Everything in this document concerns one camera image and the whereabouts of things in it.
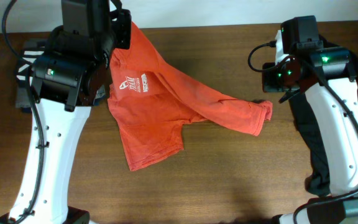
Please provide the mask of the red soccer t-shirt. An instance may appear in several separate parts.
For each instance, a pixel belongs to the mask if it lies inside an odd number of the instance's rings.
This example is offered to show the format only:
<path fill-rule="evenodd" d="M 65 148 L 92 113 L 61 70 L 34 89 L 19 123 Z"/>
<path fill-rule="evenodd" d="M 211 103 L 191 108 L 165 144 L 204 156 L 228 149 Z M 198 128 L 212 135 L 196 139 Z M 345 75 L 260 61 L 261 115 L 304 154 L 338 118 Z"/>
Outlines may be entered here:
<path fill-rule="evenodd" d="M 108 108 L 131 171 L 183 150 L 185 124 L 209 120 L 257 136 L 272 117 L 272 102 L 233 98 L 169 65 L 135 23 L 131 46 L 114 50 L 109 68 Z"/>

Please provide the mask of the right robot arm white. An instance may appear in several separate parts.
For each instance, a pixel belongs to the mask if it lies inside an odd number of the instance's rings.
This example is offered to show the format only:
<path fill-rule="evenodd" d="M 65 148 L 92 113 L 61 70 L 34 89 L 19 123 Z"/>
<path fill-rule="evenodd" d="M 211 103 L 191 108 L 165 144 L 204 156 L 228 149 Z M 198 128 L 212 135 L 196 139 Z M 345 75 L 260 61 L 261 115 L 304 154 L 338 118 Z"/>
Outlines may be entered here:
<path fill-rule="evenodd" d="M 358 223 L 358 97 L 354 63 L 344 47 L 325 47 L 314 16 L 283 22 L 274 63 L 262 70 L 265 92 L 287 101 L 304 94 L 323 140 L 330 194 L 313 198 L 277 223 Z"/>

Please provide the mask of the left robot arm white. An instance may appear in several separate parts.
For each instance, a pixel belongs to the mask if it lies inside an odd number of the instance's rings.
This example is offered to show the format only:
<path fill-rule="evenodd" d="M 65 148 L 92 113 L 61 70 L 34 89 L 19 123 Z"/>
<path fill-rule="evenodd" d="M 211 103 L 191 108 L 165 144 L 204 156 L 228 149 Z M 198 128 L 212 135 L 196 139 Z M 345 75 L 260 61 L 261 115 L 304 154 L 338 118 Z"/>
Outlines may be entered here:
<path fill-rule="evenodd" d="M 40 55 L 20 59 L 32 134 L 18 196 L 0 223 L 91 222 L 88 211 L 68 205 L 70 175 L 111 55 L 130 47 L 132 17 L 117 0 L 66 0 L 62 19 Z"/>

